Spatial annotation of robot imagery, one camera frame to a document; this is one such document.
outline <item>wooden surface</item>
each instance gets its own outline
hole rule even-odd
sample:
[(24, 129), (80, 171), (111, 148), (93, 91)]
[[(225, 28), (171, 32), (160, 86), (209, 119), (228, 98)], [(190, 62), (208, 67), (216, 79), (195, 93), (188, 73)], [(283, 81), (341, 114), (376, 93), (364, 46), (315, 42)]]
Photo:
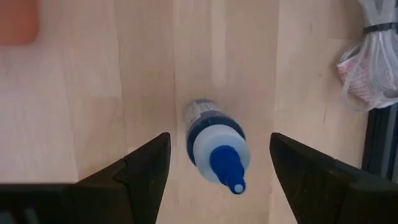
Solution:
[[(294, 223), (271, 132), (360, 163), (366, 114), (344, 108), (333, 68), (360, 32), (354, 0), (42, 0), (40, 9), (34, 44), (0, 47), (2, 182), (74, 182), (168, 131), (158, 223)], [(203, 97), (247, 134), (242, 196), (208, 183), (186, 155), (184, 109)]]

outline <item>blue nozzle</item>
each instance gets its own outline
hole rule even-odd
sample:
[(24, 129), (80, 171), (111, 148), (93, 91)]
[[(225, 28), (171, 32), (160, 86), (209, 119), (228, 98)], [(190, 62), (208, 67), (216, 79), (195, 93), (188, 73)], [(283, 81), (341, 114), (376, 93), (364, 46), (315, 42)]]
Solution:
[(244, 168), (239, 154), (233, 147), (220, 146), (213, 150), (210, 154), (210, 166), (220, 182), (228, 186), (232, 193), (244, 192)]

